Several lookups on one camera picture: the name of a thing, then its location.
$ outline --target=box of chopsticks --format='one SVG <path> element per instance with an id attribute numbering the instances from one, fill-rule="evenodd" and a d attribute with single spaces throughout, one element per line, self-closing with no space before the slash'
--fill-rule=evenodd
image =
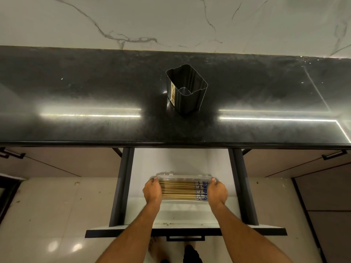
<path id="1" fill-rule="evenodd" d="M 174 175 L 157 176 L 163 200 L 207 201 L 207 188 L 211 181 L 208 175 Z"/>

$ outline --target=hand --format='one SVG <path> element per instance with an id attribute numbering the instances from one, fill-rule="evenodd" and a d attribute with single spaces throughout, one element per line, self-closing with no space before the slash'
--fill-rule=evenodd
<path id="1" fill-rule="evenodd" d="M 150 179 L 144 186 L 143 189 L 144 197 L 147 204 L 155 205 L 160 208 L 162 201 L 162 190 L 157 177 Z"/>
<path id="2" fill-rule="evenodd" d="M 213 211 L 221 204 L 224 205 L 228 197 L 228 191 L 225 185 L 221 182 L 217 182 L 214 177 L 212 177 L 210 184 L 207 188 L 207 199 L 208 203 Z"/>

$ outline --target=forearm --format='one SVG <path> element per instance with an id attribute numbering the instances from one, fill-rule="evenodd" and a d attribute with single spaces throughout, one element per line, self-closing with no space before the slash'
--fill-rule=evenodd
<path id="1" fill-rule="evenodd" d="M 136 219 L 103 252 L 96 263 L 142 263 L 159 206 L 147 204 Z"/>
<path id="2" fill-rule="evenodd" d="M 267 238 L 238 219 L 224 204 L 213 208 L 230 258 L 236 263 L 292 261 Z"/>

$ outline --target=white marble backsplash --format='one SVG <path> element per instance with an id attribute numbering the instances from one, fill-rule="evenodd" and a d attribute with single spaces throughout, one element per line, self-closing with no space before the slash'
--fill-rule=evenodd
<path id="1" fill-rule="evenodd" d="M 351 58 L 351 0 L 0 0 L 0 45 Z"/>

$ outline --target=black pants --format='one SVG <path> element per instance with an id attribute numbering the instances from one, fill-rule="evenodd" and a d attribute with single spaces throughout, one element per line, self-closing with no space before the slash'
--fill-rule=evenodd
<path id="1" fill-rule="evenodd" d="M 161 263 L 169 263 L 168 260 L 162 260 Z M 191 246 L 187 245 L 184 250 L 183 263 L 202 263 L 199 253 Z"/>

